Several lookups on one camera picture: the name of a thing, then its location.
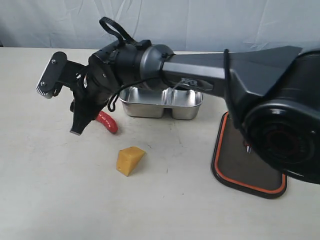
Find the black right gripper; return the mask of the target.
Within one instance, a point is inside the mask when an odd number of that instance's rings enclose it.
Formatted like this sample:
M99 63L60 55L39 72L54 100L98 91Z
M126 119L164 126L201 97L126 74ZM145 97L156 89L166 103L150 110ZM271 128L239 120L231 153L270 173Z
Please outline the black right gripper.
M68 62L73 92L73 122L70 132L81 135L87 125L96 119L107 100L118 89L118 80L112 67L91 58L88 65Z

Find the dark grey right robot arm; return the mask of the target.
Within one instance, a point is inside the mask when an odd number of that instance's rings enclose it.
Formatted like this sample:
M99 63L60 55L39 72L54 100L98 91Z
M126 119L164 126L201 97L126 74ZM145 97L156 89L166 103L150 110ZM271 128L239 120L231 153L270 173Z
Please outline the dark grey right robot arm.
M115 41L76 74L71 132L82 134L129 87L193 90L225 100L234 127L272 168L320 182L320 52L283 46L175 54L144 40Z

